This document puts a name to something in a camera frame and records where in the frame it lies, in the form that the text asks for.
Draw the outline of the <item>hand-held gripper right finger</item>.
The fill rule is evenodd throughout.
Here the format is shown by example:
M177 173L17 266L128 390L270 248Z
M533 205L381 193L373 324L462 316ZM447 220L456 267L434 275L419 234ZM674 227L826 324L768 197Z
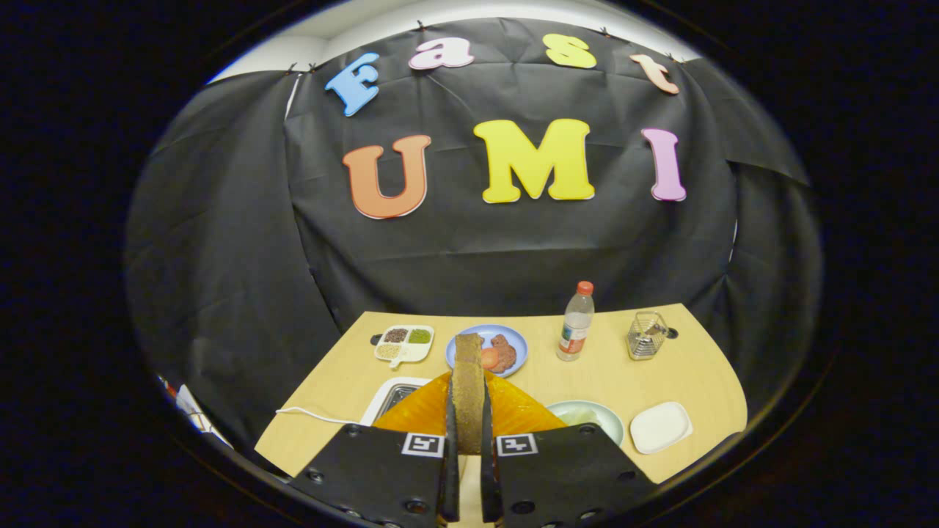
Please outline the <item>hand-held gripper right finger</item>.
M496 375L481 453L483 519L497 527L616 527L648 513L657 486L600 424L564 424Z

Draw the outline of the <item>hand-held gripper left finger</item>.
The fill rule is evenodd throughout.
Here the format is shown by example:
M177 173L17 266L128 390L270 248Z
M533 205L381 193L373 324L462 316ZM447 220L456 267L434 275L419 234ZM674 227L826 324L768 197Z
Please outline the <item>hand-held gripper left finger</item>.
M418 397L435 403L431 417L442 419L442 432L420 432L415 425L342 425L289 488L352 518L353 524L446 527L458 521L458 449L449 374L423 385L385 417L401 414Z

